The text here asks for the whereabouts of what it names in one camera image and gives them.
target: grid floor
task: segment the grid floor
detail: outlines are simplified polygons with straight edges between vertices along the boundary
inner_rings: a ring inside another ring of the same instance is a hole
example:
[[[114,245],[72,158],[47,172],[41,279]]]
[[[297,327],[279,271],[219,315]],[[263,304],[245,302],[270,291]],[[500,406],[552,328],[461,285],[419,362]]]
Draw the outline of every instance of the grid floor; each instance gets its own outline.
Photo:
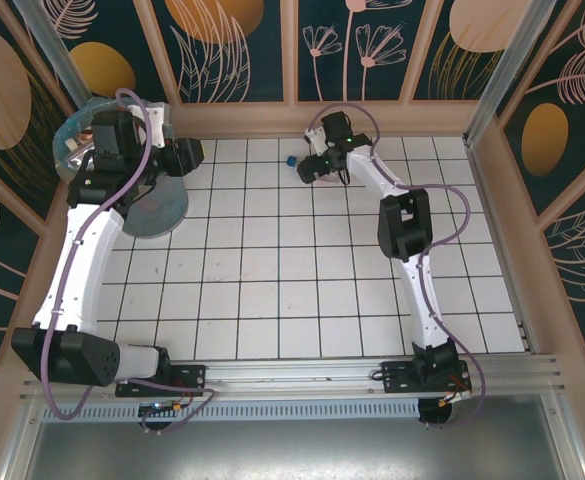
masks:
[[[412,353],[398,272],[377,244],[378,200],[348,187],[303,184],[288,155],[302,139],[205,141],[184,182],[190,206],[170,234],[123,234],[98,307],[99,333],[156,344],[175,360],[361,357]],[[460,242],[432,252],[444,321],[473,352],[521,352],[481,200],[460,138],[383,138],[377,151],[412,184],[458,186],[473,215]],[[434,239],[462,203],[431,191]]]

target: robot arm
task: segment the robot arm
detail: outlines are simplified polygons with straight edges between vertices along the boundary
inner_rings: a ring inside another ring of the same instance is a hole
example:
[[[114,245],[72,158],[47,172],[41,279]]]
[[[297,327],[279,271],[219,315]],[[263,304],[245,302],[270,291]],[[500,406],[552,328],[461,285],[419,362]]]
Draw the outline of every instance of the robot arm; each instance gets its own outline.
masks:
[[[410,306],[415,370],[423,385],[445,378],[458,366],[459,360],[456,345],[434,321],[425,301],[427,295],[440,319],[429,254],[422,258],[425,288],[420,283],[420,257],[432,242],[427,192],[399,188],[405,184],[376,152],[373,161],[371,140],[363,134],[354,135],[343,112],[328,115],[321,122],[322,127],[305,132],[306,141],[316,153],[300,162],[297,172],[305,183],[332,172],[339,172],[343,180],[345,172],[346,179],[355,176],[379,200],[377,237],[381,250],[400,272]]]
[[[167,106],[148,107],[152,125],[138,120],[137,106],[97,113],[91,125],[93,149],[84,154],[69,185],[66,237],[49,292],[35,315],[32,328],[17,328],[12,347],[40,379],[43,338],[51,323],[54,302],[70,248],[86,219],[117,191],[138,168],[144,129],[152,129],[152,150],[143,174],[112,208],[97,215],[83,236],[69,270],[58,322],[49,354],[53,382],[106,386],[128,378],[153,378],[168,384],[169,356],[163,348],[122,345],[96,335],[96,305],[104,271],[139,187],[152,186],[161,175],[184,176],[201,163],[201,142],[172,140],[163,132]]]

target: metal bracket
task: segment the metal bracket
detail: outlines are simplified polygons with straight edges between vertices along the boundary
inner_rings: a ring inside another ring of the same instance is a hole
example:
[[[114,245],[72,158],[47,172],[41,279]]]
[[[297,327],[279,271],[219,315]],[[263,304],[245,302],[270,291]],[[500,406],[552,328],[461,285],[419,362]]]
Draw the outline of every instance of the metal bracket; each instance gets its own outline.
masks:
[[[169,370],[169,386],[184,388],[205,387],[205,365],[172,365]],[[117,383],[114,395],[118,398],[180,398],[179,392],[170,392],[159,388],[145,387],[134,383]],[[201,393],[193,393],[193,397],[200,397]]]
[[[433,380],[428,385],[422,384],[411,361],[383,362],[381,370],[374,372],[372,378],[383,382],[385,393],[441,393],[445,395],[459,389],[455,380],[467,390],[472,390],[468,364],[463,360],[455,362],[450,376],[438,381]]]

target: wall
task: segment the wall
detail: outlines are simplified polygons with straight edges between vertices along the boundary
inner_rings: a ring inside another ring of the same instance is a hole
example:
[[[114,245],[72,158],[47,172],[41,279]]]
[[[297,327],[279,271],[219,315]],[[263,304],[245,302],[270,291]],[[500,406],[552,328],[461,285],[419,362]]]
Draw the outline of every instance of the wall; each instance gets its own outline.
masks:
[[[177,132],[200,136],[299,135],[336,100],[365,101],[386,132],[460,134],[529,4],[43,2],[92,92],[167,99]]]
[[[26,369],[9,348],[17,325],[28,325],[49,285],[60,252],[63,202],[52,137],[72,106],[0,1],[0,453]]]
[[[475,153],[534,336],[557,354],[585,436],[585,0],[552,16]]]

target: white tiled floor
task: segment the white tiled floor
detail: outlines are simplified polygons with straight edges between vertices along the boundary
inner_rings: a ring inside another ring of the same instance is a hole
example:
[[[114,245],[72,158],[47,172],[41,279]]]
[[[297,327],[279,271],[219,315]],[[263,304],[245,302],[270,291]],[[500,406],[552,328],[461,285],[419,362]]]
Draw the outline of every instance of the white tiled floor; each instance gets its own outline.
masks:
[[[398,272],[376,240],[378,201],[353,179],[301,183],[301,139],[205,141],[184,181],[190,207],[171,234],[122,235],[99,301],[99,333],[166,346],[175,360],[412,353]],[[460,138],[383,138],[404,181],[444,181],[469,198],[460,244],[432,252],[444,321],[474,352],[524,350]],[[435,240],[463,221],[455,196],[430,191]]]

